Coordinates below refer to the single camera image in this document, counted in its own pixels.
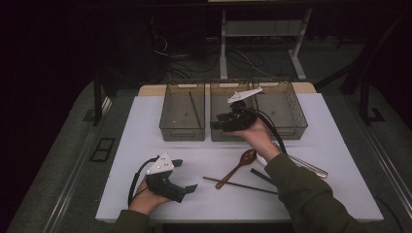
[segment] sleeve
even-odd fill
[[[146,233],[149,217],[138,212],[122,210],[111,233]]]
[[[294,232],[366,232],[333,197],[326,182],[297,167],[286,154],[273,158],[265,171],[278,187],[279,200],[291,215]]]

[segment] spoon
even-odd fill
[[[227,174],[223,179],[221,179],[218,183],[216,183],[215,188],[220,189],[224,183],[227,183],[227,181],[233,176],[233,174],[237,171],[242,166],[249,165],[255,161],[257,158],[257,151],[254,149],[249,149],[246,150],[242,156],[240,157],[239,164],[231,171],[229,174]]]

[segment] wooden stick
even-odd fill
[[[202,128],[202,124],[200,123],[200,118],[199,118],[199,115],[197,114],[196,106],[194,105],[193,97],[191,96],[190,91],[189,91],[189,97],[190,97],[191,106],[193,107],[193,110],[194,110],[194,114],[196,115],[197,123],[199,124],[199,128]]]
[[[273,185],[275,185],[275,183],[272,181],[272,179],[270,179],[269,177],[266,177],[265,175],[263,175],[260,171],[256,170],[255,168],[252,168],[251,172],[255,175],[257,175],[258,177],[264,179],[265,181],[272,183]]]
[[[221,180],[214,179],[214,178],[203,177],[203,179],[208,180],[208,181],[212,181],[212,182],[221,182]],[[231,182],[224,182],[224,183],[234,185],[234,186],[245,187],[245,188],[252,189],[252,190],[268,192],[268,193],[272,193],[272,194],[276,194],[276,195],[278,194],[277,192],[274,192],[274,191],[269,191],[269,190],[265,190],[265,189],[261,189],[261,188],[257,188],[257,187],[252,187],[252,186],[247,186],[247,185],[243,185],[243,184],[240,184],[240,183],[231,183]]]

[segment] plastic bin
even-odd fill
[[[292,83],[276,83],[272,79],[253,79],[253,88],[259,86],[263,91],[255,95],[254,108],[270,117],[283,140],[299,140],[308,123]]]
[[[164,141],[205,140],[205,82],[166,86],[159,128]]]
[[[233,96],[234,92],[240,92],[250,89],[249,80],[231,79],[231,80],[211,80],[210,82],[210,128],[211,140],[213,142],[243,141],[242,138],[231,136],[222,131],[217,124],[216,118],[219,114],[230,112],[230,104],[227,99]],[[249,97],[244,99],[247,108],[254,106],[254,99]]]

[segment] hand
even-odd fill
[[[146,184],[146,177],[137,187],[136,193],[138,194],[133,197],[129,210],[139,212],[147,216],[161,204],[170,201],[170,199],[166,197],[151,192]]]
[[[250,128],[230,132],[228,134],[243,138],[267,162],[280,154],[279,150],[272,143],[272,139],[270,138],[266,125],[259,118]]]

